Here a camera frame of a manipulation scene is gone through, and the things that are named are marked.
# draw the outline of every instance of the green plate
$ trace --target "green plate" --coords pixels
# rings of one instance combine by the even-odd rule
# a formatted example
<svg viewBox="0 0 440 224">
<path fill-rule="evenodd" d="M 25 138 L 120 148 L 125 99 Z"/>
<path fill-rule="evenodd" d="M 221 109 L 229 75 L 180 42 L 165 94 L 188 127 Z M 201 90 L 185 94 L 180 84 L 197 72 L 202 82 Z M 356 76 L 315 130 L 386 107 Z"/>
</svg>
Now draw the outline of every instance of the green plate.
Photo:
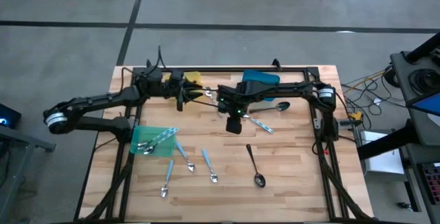
<svg viewBox="0 0 440 224">
<path fill-rule="evenodd" d="M 130 152 L 136 155 L 143 155 L 142 149 L 138 149 L 138 144 L 142 142 L 151 141 L 154 137 L 157 137 L 169 128 L 166 127 L 153 127 L 153 126 L 137 126 L 133 132 L 133 138 L 131 139 Z M 172 135 L 160 144 L 158 144 L 154 151 L 148 155 L 157 157 L 171 157 L 174 152 L 174 145 L 176 143 L 176 136 Z"/>
</svg>

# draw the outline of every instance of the gray floor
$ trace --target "gray floor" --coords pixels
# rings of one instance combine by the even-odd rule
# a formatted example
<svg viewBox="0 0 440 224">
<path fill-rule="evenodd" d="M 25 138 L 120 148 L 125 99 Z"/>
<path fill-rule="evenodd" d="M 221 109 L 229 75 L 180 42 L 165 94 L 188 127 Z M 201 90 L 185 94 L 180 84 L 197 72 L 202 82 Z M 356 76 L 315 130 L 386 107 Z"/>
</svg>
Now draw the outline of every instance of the gray floor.
<svg viewBox="0 0 440 224">
<path fill-rule="evenodd" d="M 134 1 L 0 0 L 0 20 L 128 22 Z M 439 15 L 438 0 L 142 0 L 137 22 L 438 28 Z M 96 133 L 51 135 L 42 111 L 75 96 L 106 92 L 124 33 L 0 26 L 0 101 L 23 113 L 20 130 L 57 143 L 54 154 L 35 154 L 24 187 L 38 195 L 18 201 L 12 219 L 27 216 L 32 223 L 51 223 L 73 218 Z M 156 59 L 161 45 L 167 65 L 267 65 L 278 58 L 284 65 L 337 65 L 346 82 L 382 70 L 391 53 L 411 50 L 430 36 L 135 29 L 124 64 Z M 378 93 L 387 95 L 382 86 Z M 403 126 L 406 111 L 387 103 L 381 107 L 383 114 L 371 117 L 373 128 Z M 366 180 L 376 217 L 429 223 L 425 212 L 395 207 L 408 200 L 403 183 Z"/>
</svg>

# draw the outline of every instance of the metal spoon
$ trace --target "metal spoon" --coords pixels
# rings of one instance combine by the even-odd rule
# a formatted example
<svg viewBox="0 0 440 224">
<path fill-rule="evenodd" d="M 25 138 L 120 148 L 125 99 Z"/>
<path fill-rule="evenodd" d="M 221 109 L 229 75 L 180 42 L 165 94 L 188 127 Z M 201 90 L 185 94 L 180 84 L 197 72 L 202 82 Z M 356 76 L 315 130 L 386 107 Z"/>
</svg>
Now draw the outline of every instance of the metal spoon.
<svg viewBox="0 0 440 224">
<path fill-rule="evenodd" d="M 173 170 L 173 165 L 174 165 L 174 161 L 170 160 L 170 164 L 168 165 L 168 174 L 166 175 L 165 185 L 164 187 L 162 187 L 162 189 L 160 189 L 161 197 L 166 197 L 166 194 L 168 194 L 168 182 L 170 181 L 170 175 L 171 175 L 171 171 Z"/>
<path fill-rule="evenodd" d="M 274 133 L 274 130 L 269 128 L 268 126 L 262 124 L 260 121 L 250 117 L 248 114 L 243 115 L 244 118 L 250 118 L 254 123 L 258 124 L 261 128 L 264 128 L 269 133 Z"/>
<path fill-rule="evenodd" d="M 203 157 L 205 157 L 206 164 L 208 165 L 209 171 L 211 172 L 211 175 L 210 175 L 211 181 L 212 181 L 213 183 L 218 182 L 218 181 L 219 181 L 219 178 L 218 178 L 218 176 L 214 173 L 214 170 L 212 169 L 212 166 L 211 166 L 211 163 L 209 162 L 208 154 L 207 154 L 205 148 L 203 148 L 201 151 L 203 152 Z"/>
<path fill-rule="evenodd" d="M 288 103 L 288 102 L 279 102 L 278 104 L 276 104 L 275 107 L 249 110 L 249 114 L 256 113 L 256 112 L 259 112 L 259 111 L 273 110 L 273 109 L 276 109 L 278 111 L 285 111 L 289 107 L 290 107 L 290 103 Z"/>
<path fill-rule="evenodd" d="M 211 99 L 211 102 L 212 102 L 213 104 L 215 104 L 215 101 L 214 101 L 214 93 L 211 91 L 211 88 L 210 88 L 210 87 L 206 87 L 206 89 L 208 89 L 208 90 L 205 90 L 205 95 L 206 95 L 206 97 L 209 97 L 209 98 Z M 218 111 L 216 111 L 216 112 L 217 112 L 217 115 L 218 115 L 220 118 L 223 117 L 222 114 L 220 114 L 220 112 L 218 112 Z"/>
<path fill-rule="evenodd" d="M 188 163 L 187 167 L 191 172 L 195 171 L 195 165 L 191 163 L 191 161 L 187 158 L 186 153 L 179 142 L 176 142 L 176 146 L 179 149 L 181 155 L 186 159 L 186 162 Z"/>
<path fill-rule="evenodd" d="M 266 186 L 266 179 L 263 175 L 259 174 L 258 170 L 255 166 L 254 156 L 252 155 L 252 148 L 250 147 L 250 144 L 246 144 L 247 151 L 249 152 L 250 158 L 252 159 L 252 163 L 254 164 L 255 168 L 255 176 L 254 176 L 254 182 L 255 184 L 260 187 L 264 188 Z"/>
<path fill-rule="evenodd" d="M 138 144 L 138 148 L 141 148 L 144 150 L 143 151 L 144 155 L 149 155 L 152 152 L 154 152 L 154 149 L 156 148 L 157 145 L 159 145 L 161 142 L 167 140 L 172 135 L 176 134 L 177 131 L 179 131 L 178 128 L 169 128 L 168 130 L 160 133 L 157 137 L 154 137 L 151 141 Z M 150 145 L 155 140 L 157 140 L 156 144 Z"/>
</svg>

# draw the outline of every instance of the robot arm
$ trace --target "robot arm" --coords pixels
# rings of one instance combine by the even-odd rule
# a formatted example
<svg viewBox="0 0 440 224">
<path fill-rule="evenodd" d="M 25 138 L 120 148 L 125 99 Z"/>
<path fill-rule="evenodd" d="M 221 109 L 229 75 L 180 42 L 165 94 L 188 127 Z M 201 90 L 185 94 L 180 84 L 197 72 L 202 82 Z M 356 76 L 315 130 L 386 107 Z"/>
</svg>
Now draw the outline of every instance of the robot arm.
<svg viewBox="0 0 440 224">
<path fill-rule="evenodd" d="M 177 99 L 177 110 L 182 111 L 183 103 L 202 95 L 202 93 L 193 92 L 184 96 L 182 90 L 185 88 L 200 89 L 201 86 L 188 81 L 184 77 L 184 73 L 178 70 L 172 71 L 170 79 L 162 82 L 162 70 L 150 66 L 142 74 L 135 76 L 132 86 L 126 87 L 118 93 L 73 98 L 68 102 L 57 104 L 43 112 L 44 123 L 53 134 L 69 133 L 75 129 L 81 129 L 110 131 L 119 136 L 131 129 L 125 118 L 117 117 L 113 120 L 106 120 L 83 117 L 83 115 L 91 111 L 111 107 L 140 105 L 151 97 L 175 97 Z"/>
<path fill-rule="evenodd" d="M 336 108 L 335 88 L 322 82 L 296 82 L 266 84 L 258 81 L 240 82 L 235 88 L 218 86 L 219 112 L 229 113 L 226 130 L 239 134 L 241 118 L 249 104 L 264 98 L 304 98 L 322 114 L 320 140 L 338 140 L 338 124 L 333 117 Z"/>
</svg>

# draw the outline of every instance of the wooden table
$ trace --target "wooden table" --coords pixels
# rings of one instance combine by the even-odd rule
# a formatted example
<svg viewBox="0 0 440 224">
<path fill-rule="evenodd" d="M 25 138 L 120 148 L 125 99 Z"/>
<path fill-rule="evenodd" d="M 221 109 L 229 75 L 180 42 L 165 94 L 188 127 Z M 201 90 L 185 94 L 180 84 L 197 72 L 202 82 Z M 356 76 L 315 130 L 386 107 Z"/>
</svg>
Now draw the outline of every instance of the wooden table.
<svg viewBox="0 0 440 224">
<path fill-rule="evenodd" d="M 342 95 L 336 66 L 317 67 L 321 81 L 331 84 Z M 121 67 L 115 68 L 111 92 L 120 89 L 120 71 Z M 203 85 L 213 89 L 218 84 L 234 87 L 242 77 L 242 73 L 230 72 L 201 74 Z M 275 74 L 281 77 L 281 82 L 304 80 L 302 73 Z M 124 75 L 125 87 L 129 86 L 130 79 L 130 74 Z M 207 97 L 198 100 L 210 102 Z M 219 118 L 214 107 L 190 102 L 184 106 L 183 112 L 178 112 L 175 100 L 148 100 L 143 106 L 140 124 L 179 128 L 177 141 L 196 164 L 197 170 L 193 174 L 188 171 L 176 148 L 168 196 L 163 199 L 159 193 L 170 158 L 136 156 L 126 221 L 328 221 L 318 158 L 311 151 L 315 138 L 309 104 L 301 98 L 279 98 L 271 104 L 281 101 L 289 101 L 291 107 L 283 112 L 267 111 L 253 115 L 274 129 L 273 135 L 250 120 L 243 120 L 242 133 L 235 135 L 226 132 L 226 117 Z M 104 118 L 114 118 L 119 112 L 124 113 L 124 107 L 107 109 Z M 339 101 L 335 117 L 347 118 Z M 352 137 L 348 131 L 341 132 L 341 135 Z M 110 133 L 100 133 L 96 146 L 112 137 Z M 255 171 L 246 144 L 252 145 L 258 170 L 266 178 L 267 185 L 263 189 L 254 185 Z M 109 189 L 117 147 L 118 143 L 112 142 L 94 153 L 80 217 L 88 215 Z M 335 147 L 344 187 L 363 211 L 372 216 L 355 144 L 340 139 Z M 208 151 L 219 176 L 216 184 L 209 179 L 202 148 Z M 118 215 L 120 195 L 116 197 L 115 216 Z M 332 195 L 337 216 L 340 216 L 334 189 Z"/>
</svg>

